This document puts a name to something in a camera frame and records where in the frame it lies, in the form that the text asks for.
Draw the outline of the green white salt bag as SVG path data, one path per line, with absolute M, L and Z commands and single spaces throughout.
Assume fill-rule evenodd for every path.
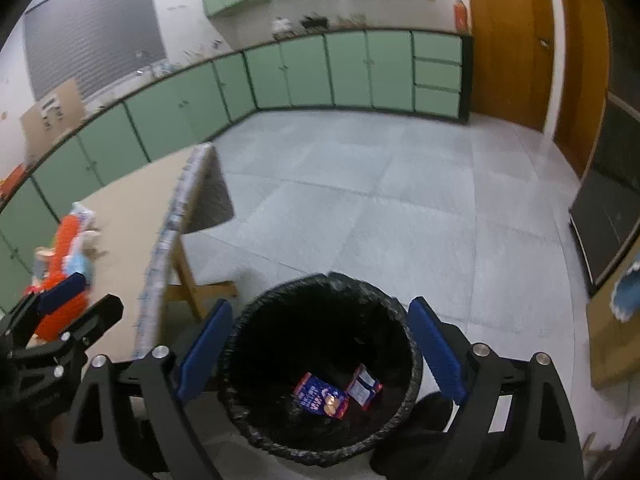
M 82 274 L 89 285 L 94 275 L 94 260 L 98 254 L 101 233 L 96 229 L 96 213 L 84 204 L 75 202 L 70 215 L 79 221 L 78 233 L 72 237 L 70 249 L 63 259 L 63 271 L 66 275 Z

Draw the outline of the black trash bin with bag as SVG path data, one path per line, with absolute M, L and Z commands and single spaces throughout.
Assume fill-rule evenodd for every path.
M 367 406 L 311 412 L 304 378 L 345 392 L 364 368 L 380 383 Z M 404 306 L 339 273 L 268 290 L 235 321 L 217 363 L 218 400 L 250 445 L 305 466 L 331 467 L 370 451 L 411 412 L 423 374 Z

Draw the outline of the green base kitchen cabinets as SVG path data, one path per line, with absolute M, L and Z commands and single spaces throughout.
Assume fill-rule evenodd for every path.
M 257 112 L 374 110 L 464 124 L 473 53 L 468 34 L 330 30 L 208 58 L 116 100 L 62 134 L 2 198 L 2 309 L 75 200 Z

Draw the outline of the small red white wrapper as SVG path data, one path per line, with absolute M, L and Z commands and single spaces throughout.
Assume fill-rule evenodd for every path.
M 360 408 L 366 410 L 382 389 L 383 385 L 369 374 L 367 367 L 360 365 L 356 369 L 354 376 L 352 376 L 352 380 L 346 388 L 346 393 Z

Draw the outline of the wooden table with beige cloth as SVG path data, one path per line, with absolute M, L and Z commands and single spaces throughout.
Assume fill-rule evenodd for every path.
M 122 319 L 89 353 L 113 361 L 141 358 L 156 346 L 168 301 L 183 301 L 196 320 L 206 301 L 231 299 L 232 281 L 198 284 L 183 235 L 233 218 L 233 206 L 213 143 L 165 156 L 81 200 L 96 214 L 96 258 L 90 302 L 106 294 L 122 300 Z

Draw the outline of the blue snack wrapper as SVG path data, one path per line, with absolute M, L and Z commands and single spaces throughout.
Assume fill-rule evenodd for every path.
M 342 419 L 348 408 L 348 395 L 318 377 L 307 373 L 294 390 L 298 404 L 307 412 Z

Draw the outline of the orange plastic basin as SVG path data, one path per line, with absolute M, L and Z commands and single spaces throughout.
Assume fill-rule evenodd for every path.
M 2 200 L 7 198 L 14 188 L 20 184 L 25 174 L 25 166 L 23 164 L 17 165 L 2 181 L 0 184 L 0 197 Z

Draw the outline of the cardboard box water dispenser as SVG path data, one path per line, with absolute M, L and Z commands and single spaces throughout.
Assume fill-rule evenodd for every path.
M 22 117 L 25 164 L 33 165 L 86 117 L 75 79 L 67 79 L 33 105 Z

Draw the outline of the blue scalloped cloth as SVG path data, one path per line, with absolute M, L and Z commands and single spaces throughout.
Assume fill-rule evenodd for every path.
M 617 321 L 627 323 L 640 309 L 640 260 L 628 266 L 614 284 L 610 308 Z

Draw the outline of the black glass cabinet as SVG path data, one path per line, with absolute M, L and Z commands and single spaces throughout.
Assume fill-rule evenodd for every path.
M 595 294 L 639 236 L 639 26 L 605 1 L 610 68 L 598 140 L 570 206 Z

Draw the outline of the grey window roller blind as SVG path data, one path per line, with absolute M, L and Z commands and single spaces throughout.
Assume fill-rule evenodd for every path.
M 88 98 L 166 58 L 154 0 L 44 0 L 26 12 L 24 38 L 38 100 L 69 79 Z

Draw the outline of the wooden door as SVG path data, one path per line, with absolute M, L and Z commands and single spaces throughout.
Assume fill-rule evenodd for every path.
M 553 72 L 552 0 L 470 0 L 471 110 L 540 131 Z
M 565 62 L 554 142 L 578 177 L 589 167 L 605 108 L 610 37 L 603 0 L 562 0 Z

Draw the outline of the black wok on stove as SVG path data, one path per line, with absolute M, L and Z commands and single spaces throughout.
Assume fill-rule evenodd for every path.
M 329 20 L 326 16 L 306 15 L 299 24 L 306 32 L 318 32 L 318 30 L 329 29 Z

